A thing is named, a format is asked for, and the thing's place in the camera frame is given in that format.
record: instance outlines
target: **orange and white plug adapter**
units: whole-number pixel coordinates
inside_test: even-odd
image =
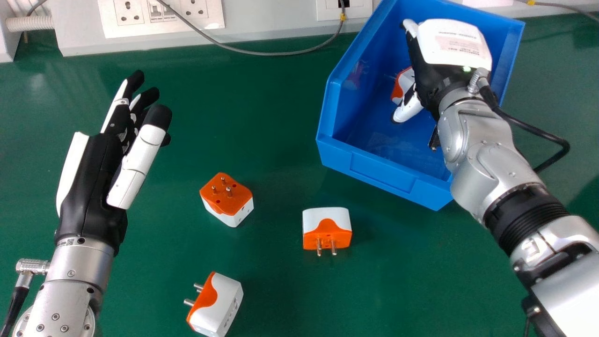
[[[337,255],[337,248],[347,248],[352,240],[352,225],[349,210],[344,207],[320,207],[306,209],[302,213],[304,230],[304,249],[316,250],[318,256],[322,249],[331,249]]]
[[[210,337],[224,337],[243,299],[241,283],[217,272],[212,272],[204,286],[193,285],[198,298],[195,301],[185,299],[184,304],[191,306],[187,323],[196,332]]]
[[[229,227],[237,227],[254,209],[252,192],[226,173],[218,173],[199,191],[204,207]]]

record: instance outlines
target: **robotic hand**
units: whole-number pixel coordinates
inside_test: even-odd
[[[123,81],[99,134],[75,133],[56,194],[60,221],[52,262],[19,260],[1,337],[15,324],[34,275],[46,280],[13,336],[93,336],[112,261],[125,238],[126,210],[158,149],[170,142],[171,110],[152,105],[158,89],[132,96],[143,82],[140,70]]]
[[[530,320],[546,337],[599,333],[599,234],[547,191],[536,172],[550,163],[533,170],[515,148],[508,122],[543,131],[499,108],[484,36],[447,19],[407,19],[402,26],[417,95],[394,120],[422,107],[432,113],[437,127],[429,146],[442,148],[455,201],[492,233],[529,292],[522,301],[527,328]],[[560,144],[564,155],[569,145]]]

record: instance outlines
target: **green tabletop surface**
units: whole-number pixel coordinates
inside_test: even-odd
[[[599,31],[580,15],[525,21],[503,107],[570,141],[541,178],[596,227]],[[173,141],[128,211],[96,336],[194,336],[183,299],[213,270],[243,285],[230,337],[520,336],[526,291],[466,211],[451,202],[433,212],[320,163],[326,79],[354,37],[287,58],[216,46],[63,58],[51,32],[30,33],[16,61],[0,65],[0,312],[16,261],[52,256],[73,133],[96,134],[120,82],[141,69],[144,88],[157,86],[173,111]],[[290,50],[324,38],[237,45]],[[520,130],[515,138],[533,165],[558,149]],[[254,194],[238,228],[198,195],[219,171]],[[335,257],[302,250],[301,212],[323,206],[350,210],[352,245]]]

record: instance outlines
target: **gray cable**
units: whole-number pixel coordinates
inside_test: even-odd
[[[39,6],[43,5],[44,2],[46,2],[46,1],[48,1],[48,0],[39,0],[37,4],[33,5],[33,7],[31,7],[31,9],[27,12],[26,16],[31,16],[31,14],[33,14],[34,11],[36,9],[38,9]]]
[[[208,34],[206,34],[205,32],[202,32],[202,30],[198,29],[196,26],[193,25],[193,23],[189,22],[187,19],[185,19],[181,14],[179,14],[176,10],[174,10],[173,8],[171,8],[170,5],[168,5],[166,2],[164,2],[163,0],[156,0],[158,2],[160,2],[164,7],[168,7],[171,9],[171,11],[173,11],[175,13],[175,16],[178,17],[179,19],[181,19],[181,21],[183,21],[183,23],[185,23],[186,25],[188,25],[191,29],[193,29],[195,32],[197,32],[198,34],[202,35],[206,40],[214,43],[215,45],[230,50],[232,52],[236,52],[236,53],[242,53],[242,54],[247,54],[247,55],[255,55],[255,56],[292,56],[292,55],[300,55],[300,54],[306,54],[306,53],[310,53],[313,52],[315,50],[318,50],[326,45],[328,45],[329,43],[331,43],[337,36],[339,36],[339,33],[341,32],[341,27],[343,27],[343,22],[345,21],[345,4],[343,3],[343,0],[340,1],[341,4],[341,19],[339,20],[339,27],[337,28],[337,31],[335,32],[335,34],[333,34],[331,37],[328,38],[328,40],[324,41],[323,43],[308,48],[308,49],[302,49],[302,50],[294,50],[291,52],[274,52],[274,53],[269,53],[269,52],[254,52],[252,50],[245,50],[245,49],[239,49],[239,48],[235,48],[235,47],[231,47],[228,46],[224,43],[218,42],[216,41],[214,38],[211,38]]]
[[[516,0],[518,2],[523,2],[524,4],[528,4],[528,0]],[[590,15],[588,12],[580,10],[576,7],[572,7],[572,6],[568,6],[568,5],[562,5],[562,4],[552,4],[550,2],[538,2],[538,1],[534,1],[533,5],[536,6],[548,6],[548,7],[558,7],[558,8],[565,8],[567,10],[571,10],[571,11],[575,11],[578,12],[586,17],[589,17],[592,20],[595,20],[597,22],[599,22],[599,18],[593,15]]]

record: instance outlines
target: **wall socket panel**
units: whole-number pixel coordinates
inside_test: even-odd
[[[98,0],[106,38],[192,31],[177,18],[177,11],[199,29],[225,27],[221,0]]]
[[[316,20],[339,20],[340,1],[345,5],[345,15],[348,19],[370,17],[373,13],[373,0],[316,0]]]

